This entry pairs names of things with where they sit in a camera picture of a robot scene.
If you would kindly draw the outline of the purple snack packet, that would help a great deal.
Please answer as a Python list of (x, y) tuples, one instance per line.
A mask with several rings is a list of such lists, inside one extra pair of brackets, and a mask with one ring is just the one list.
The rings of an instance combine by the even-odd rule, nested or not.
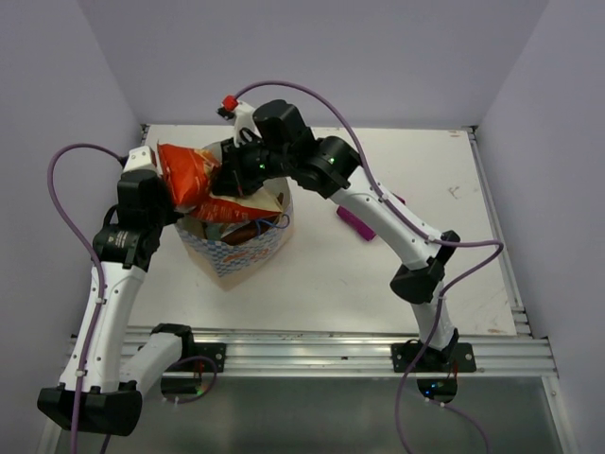
[(344, 221), (367, 241), (380, 236), (389, 242), (402, 240), (406, 235), (404, 223), (373, 195), (339, 191), (330, 201), (337, 206), (337, 214), (344, 214)]

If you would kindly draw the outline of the blue patterned paper bag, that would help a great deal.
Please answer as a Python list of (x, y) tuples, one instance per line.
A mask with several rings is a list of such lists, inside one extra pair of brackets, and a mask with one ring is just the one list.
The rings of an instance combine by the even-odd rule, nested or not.
[(261, 188), (278, 196), (284, 212), (270, 218), (259, 218), (228, 225), (223, 235), (252, 221), (269, 226), (260, 236), (237, 246), (207, 240), (202, 223), (205, 221), (184, 214), (176, 223), (176, 230), (191, 260), (220, 288), (233, 288), (248, 279), (275, 255), (293, 234), (293, 205), (289, 185), (281, 178), (265, 183)]

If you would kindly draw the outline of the orange cream cassava chips bag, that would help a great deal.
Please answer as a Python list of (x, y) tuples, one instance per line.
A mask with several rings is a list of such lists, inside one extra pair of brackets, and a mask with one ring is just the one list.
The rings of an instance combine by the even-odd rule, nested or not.
[(158, 144), (157, 152), (173, 204), (191, 218), (211, 223), (239, 223), (284, 212), (278, 196), (265, 188), (250, 196), (214, 193), (222, 169), (218, 143), (205, 148)]

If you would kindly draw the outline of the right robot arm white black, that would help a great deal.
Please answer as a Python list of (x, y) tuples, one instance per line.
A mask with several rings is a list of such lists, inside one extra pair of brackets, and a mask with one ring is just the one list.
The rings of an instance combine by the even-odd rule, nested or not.
[(438, 372), (450, 365), (458, 330), (441, 292), (458, 235), (424, 226), (394, 194), (370, 180), (358, 151), (340, 137), (316, 137), (296, 106), (277, 99), (253, 108), (228, 96), (217, 112), (232, 121), (233, 135), (220, 143), (213, 194), (251, 196), (269, 180), (290, 178), (359, 218), (401, 260), (389, 286), (412, 306), (424, 366)]

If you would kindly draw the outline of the brown Chuba cassava chips bag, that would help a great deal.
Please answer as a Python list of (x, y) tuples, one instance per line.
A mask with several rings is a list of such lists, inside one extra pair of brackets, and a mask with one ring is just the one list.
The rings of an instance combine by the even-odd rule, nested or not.
[(269, 226), (261, 221), (248, 222), (222, 236), (221, 241), (230, 246), (237, 246), (260, 236), (268, 228)]

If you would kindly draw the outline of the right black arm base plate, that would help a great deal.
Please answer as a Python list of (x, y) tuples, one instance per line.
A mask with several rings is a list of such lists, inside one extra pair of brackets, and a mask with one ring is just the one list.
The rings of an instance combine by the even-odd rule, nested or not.
[[(424, 345), (418, 340), (393, 343), (391, 363), (395, 373), (403, 373)], [(474, 373), (477, 370), (473, 346), (454, 339), (444, 350), (428, 347), (415, 363), (414, 373)]]

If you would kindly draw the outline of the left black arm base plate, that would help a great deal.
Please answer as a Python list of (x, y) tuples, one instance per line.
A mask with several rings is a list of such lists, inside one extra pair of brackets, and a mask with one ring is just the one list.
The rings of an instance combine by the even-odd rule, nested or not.
[[(228, 345), (219, 338), (203, 338), (195, 335), (193, 337), (195, 345), (195, 356), (204, 356), (210, 359), (216, 366), (216, 371), (221, 374), (224, 371), (224, 365), (227, 358)], [(213, 366), (203, 359), (196, 359), (186, 366), (186, 370), (194, 373), (211, 373)]]

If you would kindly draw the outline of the light blue cassava chips bag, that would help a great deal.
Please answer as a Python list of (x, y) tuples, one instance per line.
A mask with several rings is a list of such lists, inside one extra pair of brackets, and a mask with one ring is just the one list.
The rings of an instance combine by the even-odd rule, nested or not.
[(202, 223), (204, 237), (211, 241), (220, 241), (228, 225), (225, 223)]

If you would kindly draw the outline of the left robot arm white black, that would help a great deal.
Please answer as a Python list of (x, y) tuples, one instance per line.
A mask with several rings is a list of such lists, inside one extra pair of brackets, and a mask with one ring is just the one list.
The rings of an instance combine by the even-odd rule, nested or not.
[(153, 170), (124, 172), (117, 196), (117, 221), (104, 222), (93, 240), (90, 296), (72, 356), (58, 385), (41, 389), (37, 406), (65, 430), (128, 436), (162, 373), (190, 369), (197, 349), (189, 326), (161, 323), (130, 360), (121, 360), (133, 303), (164, 227), (177, 216)]

